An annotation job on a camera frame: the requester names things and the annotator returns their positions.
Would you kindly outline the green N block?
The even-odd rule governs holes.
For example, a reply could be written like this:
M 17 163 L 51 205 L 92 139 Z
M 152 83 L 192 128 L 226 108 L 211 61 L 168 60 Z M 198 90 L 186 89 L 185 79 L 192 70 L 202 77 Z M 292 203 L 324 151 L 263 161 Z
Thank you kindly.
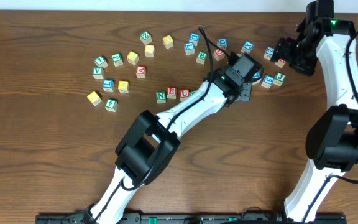
M 167 96 L 165 91 L 156 92 L 156 100 L 158 104 L 164 104 L 167 102 Z

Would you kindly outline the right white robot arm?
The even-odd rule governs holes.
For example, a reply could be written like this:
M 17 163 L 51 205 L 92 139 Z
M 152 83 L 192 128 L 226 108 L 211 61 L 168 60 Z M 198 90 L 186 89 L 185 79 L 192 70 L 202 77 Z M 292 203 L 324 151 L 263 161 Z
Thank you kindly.
M 358 164 L 358 30 L 350 20 L 334 16 L 334 3 L 315 0 L 296 28 L 296 39 L 281 38 L 271 61 L 312 76 L 321 65 L 327 110 L 308 131 L 308 161 L 293 192 L 284 201 L 287 220 L 309 223 L 335 181 L 358 184 L 344 175 Z

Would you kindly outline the red E block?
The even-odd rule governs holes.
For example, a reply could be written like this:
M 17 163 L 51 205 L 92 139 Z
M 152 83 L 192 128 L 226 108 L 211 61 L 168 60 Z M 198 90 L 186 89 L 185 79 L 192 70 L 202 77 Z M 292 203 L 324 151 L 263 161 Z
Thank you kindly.
M 177 98 L 177 88 L 169 86 L 167 88 L 166 94 L 167 94 L 168 99 L 176 99 Z

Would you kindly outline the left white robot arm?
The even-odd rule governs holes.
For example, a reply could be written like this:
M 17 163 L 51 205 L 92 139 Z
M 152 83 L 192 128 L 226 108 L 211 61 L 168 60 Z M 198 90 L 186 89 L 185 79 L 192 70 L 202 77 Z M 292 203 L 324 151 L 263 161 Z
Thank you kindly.
M 145 110 L 138 115 L 116 148 L 116 170 L 108 189 L 87 209 L 83 223 L 117 223 L 136 191 L 167 167 L 180 138 L 207 116 L 233 104 L 243 85 L 263 71 L 250 55 L 232 53 L 228 64 L 212 69 L 189 98 L 158 114 Z

